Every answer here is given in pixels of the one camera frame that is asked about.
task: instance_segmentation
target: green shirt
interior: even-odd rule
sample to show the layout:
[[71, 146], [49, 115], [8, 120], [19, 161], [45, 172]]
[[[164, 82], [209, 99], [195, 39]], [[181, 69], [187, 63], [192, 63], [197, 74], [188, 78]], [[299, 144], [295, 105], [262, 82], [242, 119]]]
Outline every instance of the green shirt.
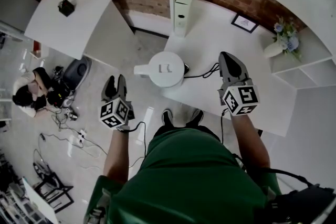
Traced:
[[253, 223], [267, 202], [264, 187], [280, 194], [274, 174], [249, 176], [221, 142], [185, 128], [155, 137], [126, 184], [100, 176], [87, 213], [104, 188], [107, 223]]

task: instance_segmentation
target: sneaker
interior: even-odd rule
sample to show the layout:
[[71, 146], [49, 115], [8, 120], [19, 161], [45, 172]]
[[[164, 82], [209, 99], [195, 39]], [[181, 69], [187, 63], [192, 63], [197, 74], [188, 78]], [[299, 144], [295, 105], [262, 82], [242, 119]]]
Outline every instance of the sneaker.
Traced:
[[189, 123], [193, 123], [193, 125], [199, 125], [203, 117], [204, 117], [203, 111], [200, 109], [196, 109]]
[[173, 122], [173, 113], [170, 109], [165, 109], [161, 116], [163, 125], [171, 125]]

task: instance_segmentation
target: white desk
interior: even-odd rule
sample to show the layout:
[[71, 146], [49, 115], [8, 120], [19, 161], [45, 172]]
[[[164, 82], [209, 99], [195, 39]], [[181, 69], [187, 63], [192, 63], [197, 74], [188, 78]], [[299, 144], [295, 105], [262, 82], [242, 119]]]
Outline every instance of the white desk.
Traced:
[[[231, 25], [235, 13], [219, 6], [195, 1], [191, 30], [185, 38], [172, 34], [165, 51], [178, 54], [190, 66], [188, 76], [203, 74], [218, 62], [219, 53], [226, 51], [247, 67], [253, 83], [257, 85], [260, 105], [250, 114], [258, 129], [286, 136], [292, 116], [296, 90], [271, 74], [268, 59], [263, 56], [262, 45], [272, 43], [272, 34], [258, 27], [252, 34]], [[221, 115], [218, 89], [222, 78], [219, 72], [209, 78], [185, 79], [177, 89], [164, 89], [162, 94], [175, 101]]]
[[41, 0], [25, 35], [76, 59], [85, 54], [118, 68], [134, 47], [134, 34], [112, 0], [77, 0], [68, 17], [58, 11], [60, 1]]

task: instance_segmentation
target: flower vase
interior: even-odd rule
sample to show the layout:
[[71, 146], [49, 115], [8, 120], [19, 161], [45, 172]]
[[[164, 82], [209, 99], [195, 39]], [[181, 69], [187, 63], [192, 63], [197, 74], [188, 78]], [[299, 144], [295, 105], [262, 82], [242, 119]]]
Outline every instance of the flower vase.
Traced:
[[274, 42], [271, 45], [268, 45], [265, 49], [264, 49], [264, 56], [266, 58], [271, 58], [275, 55], [278, 55], [280, 53], [282, 53], [283, 48], [279, 45], [279, 42]]

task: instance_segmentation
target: floor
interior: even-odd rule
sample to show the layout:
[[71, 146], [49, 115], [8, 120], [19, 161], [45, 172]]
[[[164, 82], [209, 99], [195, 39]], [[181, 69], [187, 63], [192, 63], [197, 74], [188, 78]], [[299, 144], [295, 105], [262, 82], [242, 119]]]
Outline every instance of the floor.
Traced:
[[[139, 42], [137, 50], [140, 52], [141, 61], [146, 63], [150, 58], [164, 49], [166, 39], [141, 31], [135, 33]], [[0, 50], [0, 87], [11, 89], [17, 77], [20, 76], [20, 67], [32, 70], [40, 66], [41, 61], [31, 59], [30, 45], [8, 39]], [[51, 50], [49, 57], [43, 65], [51, 74], [54, 66], [66, 67], [72, 59], [57, 51]], [[130, 165], [144, 155], [144, 143], [148, 145], [156, 130], [162, 125], [161, 113], [165, 108], [171, 108], [174, 114], [174, 124], [183, 126], [190, 118], [194, 108], [176, 101], [164, 98], [160, 90], [149, 79], [131, 75], [130, 70], [121, 70], [129, 74], [127, 79], [127, 100], [132, 101], [135, 120], [130, 122], [131, 128], [138, 122], [145, 121], [144, 126], [130, 134], [129, 158]], [[108, 150], [112, 131], [98, 121], [98, 108], [101, 104], [101, 90], [111, 76], [118, 76], [119, 70], [93, 61], [91, 70], [86, 80], [80, 86], [73, 107], [79, 114], [79, 119], [68, 121], [69, 127], [76, 130], [85, 130], [87, 139], [99, 144], [105, 151]], [[72, 130], [58, 130], [51, 115], [32, 119], [25, 115], [18, 107], [12, 106], [12, 124], [10, 131], [0, 134], [0, 147], [12, 163], [19, 176], [25, 176], [30, 184], [38, 182], [33, 170], [32, 162], [38, 156], [33, 156], [33, 151], [38, 148], [40, 133], [54, 134], [59, 138], [67, 138], [76, 142], [77, 134]], [[218, 116], [205, 113], [202, 121], [204, 126], [210, 128], [221, 138], [221, 125]], [[234, 153], [239, 153], [237, 139], [229, 120], [223, 119], [224, 144]], [[102, 173], [105, 154], [96, 146], [85, 142], [84, 150], [72, 147], [67, 141], [59, 141], [54, 137], [47, 137], [46, 142], [39, 141], [43, 158], [50, 168], [54, 170], [65, 184], [73, 185], [70, 192], [75, 203], [57, 214], [63, 223], [81, 223], [95, 181]], [[141, 165], [137, 161], [130, 168], [129, 177], [134, 176]]]

